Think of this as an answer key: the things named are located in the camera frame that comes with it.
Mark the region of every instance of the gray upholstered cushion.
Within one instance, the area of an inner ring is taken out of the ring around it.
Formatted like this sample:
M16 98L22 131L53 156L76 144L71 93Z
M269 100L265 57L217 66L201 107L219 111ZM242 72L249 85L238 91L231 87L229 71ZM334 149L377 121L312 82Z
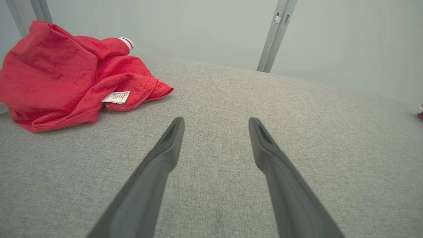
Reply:
M423 236L416 108L312 82L143 57L175 87L94 125L31 134L0 115L0 236L82 237L170 122L186 122L157 237L275 237L248 119L261 119L347 237Z

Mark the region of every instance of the crumpled red cloth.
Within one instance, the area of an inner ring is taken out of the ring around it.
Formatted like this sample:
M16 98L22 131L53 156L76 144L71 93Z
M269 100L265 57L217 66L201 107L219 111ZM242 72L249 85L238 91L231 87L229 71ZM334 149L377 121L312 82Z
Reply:
M104 104L129 111L171 93L173 88L154 78L139 58L128 56L132 48L128 39L73 36L34 21L4 59L0 101L13 121L35 133L94 124ZM101 102L114 91L130 91L127 101Z

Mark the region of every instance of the white latch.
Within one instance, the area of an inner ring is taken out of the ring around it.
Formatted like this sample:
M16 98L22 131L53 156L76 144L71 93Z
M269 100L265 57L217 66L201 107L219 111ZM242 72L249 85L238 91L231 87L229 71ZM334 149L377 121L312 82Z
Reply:
M279 22L280 22L280 16L279 16L279 12L277 12L275 17L275 23L279 24Z

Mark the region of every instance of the clothing tag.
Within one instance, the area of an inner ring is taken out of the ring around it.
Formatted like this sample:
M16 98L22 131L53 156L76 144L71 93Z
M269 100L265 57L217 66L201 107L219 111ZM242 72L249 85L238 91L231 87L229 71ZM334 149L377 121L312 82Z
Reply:
M117 104L125 103L128 99L130 91L125 92L111 92L107 96L105 96L102 102L112 102Z

